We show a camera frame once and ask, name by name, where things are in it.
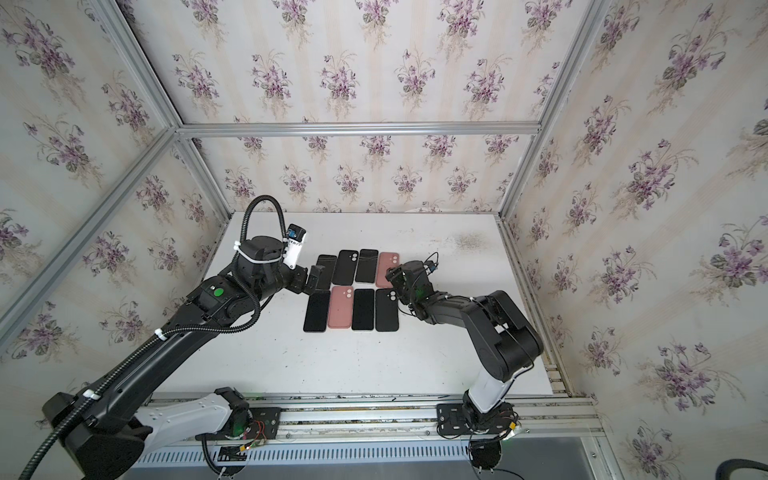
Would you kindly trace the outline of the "black phone case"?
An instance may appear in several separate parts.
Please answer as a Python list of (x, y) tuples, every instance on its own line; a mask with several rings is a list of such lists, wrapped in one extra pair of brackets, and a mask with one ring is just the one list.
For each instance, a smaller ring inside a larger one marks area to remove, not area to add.
[(375, 291), (375, 329), (377, 332), (396, 332), (399, 329), (398, 299), (393, 289)]
[(338, 286), (351, 286), (354, 282), (358, 264), (357, 250), (340, 250), (337, 255), (332, 284)]

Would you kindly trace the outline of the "pink phone case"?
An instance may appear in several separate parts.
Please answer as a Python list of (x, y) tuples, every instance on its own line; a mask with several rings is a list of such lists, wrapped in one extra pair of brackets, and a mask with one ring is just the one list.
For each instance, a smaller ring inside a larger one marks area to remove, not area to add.
[(392, 284), (387, 280), (387, 273), (400, 264), (400, 255), (396, 252), (381, 252), (378, 257), (375, 285), (379, 289), (391, 288)]
[(352, 286), (334, 286), (330, 291), (327, 327), (349, 329), (353, 321), (354, 289)]

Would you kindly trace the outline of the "black phone pink edge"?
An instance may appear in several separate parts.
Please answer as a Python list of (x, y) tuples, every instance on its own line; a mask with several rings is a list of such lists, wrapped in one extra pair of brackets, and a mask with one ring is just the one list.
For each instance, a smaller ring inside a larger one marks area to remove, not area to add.
[(355, 274), (356, 283), (372, 284), (376, 280), (379, 251), (375, 249), (361, 249), (358, 255)]

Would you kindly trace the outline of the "black pad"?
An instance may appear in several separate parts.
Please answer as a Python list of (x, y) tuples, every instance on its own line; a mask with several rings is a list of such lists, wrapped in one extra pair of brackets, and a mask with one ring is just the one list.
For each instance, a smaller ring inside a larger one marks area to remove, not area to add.
[(375, 328), (375, 291), (354, 291), (351, 328), (354, 331), (373, 331)]

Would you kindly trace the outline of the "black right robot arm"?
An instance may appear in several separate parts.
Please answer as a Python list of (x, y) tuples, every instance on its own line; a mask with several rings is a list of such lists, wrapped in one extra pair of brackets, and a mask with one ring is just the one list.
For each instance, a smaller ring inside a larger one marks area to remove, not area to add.
[(411, 315), (430, 325), (465, 329), (482, 366), (461, 402), (437, 407), (437, 432), (446, 438), (504, 438), (518, 425), (504, 398), (518, 377), (533, 369), (543, 341), (505, 291), (479, 297), (438, 291), (429, 279), (436, 269), (433, 260), (413, 260), (387, 269), (385, 279)]

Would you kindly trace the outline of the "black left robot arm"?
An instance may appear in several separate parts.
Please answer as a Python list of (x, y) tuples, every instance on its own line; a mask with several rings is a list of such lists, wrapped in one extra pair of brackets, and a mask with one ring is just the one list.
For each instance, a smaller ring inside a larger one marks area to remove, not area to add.
[(43, 406), (52, 428), (21, 473), (32, 477), (60, 443), (87, 479), (117, 479), (143, 455), (187, 438), (238, 439), (252, 424), (248, 402), (232, 387), (158, 409), (144, 402), (186, 360), (218, 336), (254, 326), (269, 299), (286, 289), (310, 294), (318, 267), (300, 267), (306, 232), (292, 224), (282, 238), (241, 237), (231, 263), (204, 280), (171, 319), (116, 367), (76, 394), (59, 392)]

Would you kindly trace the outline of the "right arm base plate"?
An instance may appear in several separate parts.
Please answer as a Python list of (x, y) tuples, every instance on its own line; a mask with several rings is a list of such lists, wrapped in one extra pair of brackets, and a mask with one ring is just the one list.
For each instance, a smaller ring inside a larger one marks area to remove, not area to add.
[(488, 413), (477, 413), (460, 403), (436, 406), (437, 433), (453, 439), (469, 435), (504, 436), (519, 424), (519, 415), (509, 403), (502, 403)]

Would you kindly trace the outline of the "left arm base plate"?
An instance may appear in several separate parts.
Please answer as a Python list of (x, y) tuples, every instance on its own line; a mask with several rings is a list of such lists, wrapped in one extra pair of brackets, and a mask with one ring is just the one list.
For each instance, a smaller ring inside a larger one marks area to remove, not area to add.
[(206, 437), (208, 441), (273, 440), (277, 437), (281, 413), (282, 409), (279, 407), (251, 407), (247, 414), (234, 413), (221, 430), (215, 433), (198, 434), (194, 439), (200, 441)]

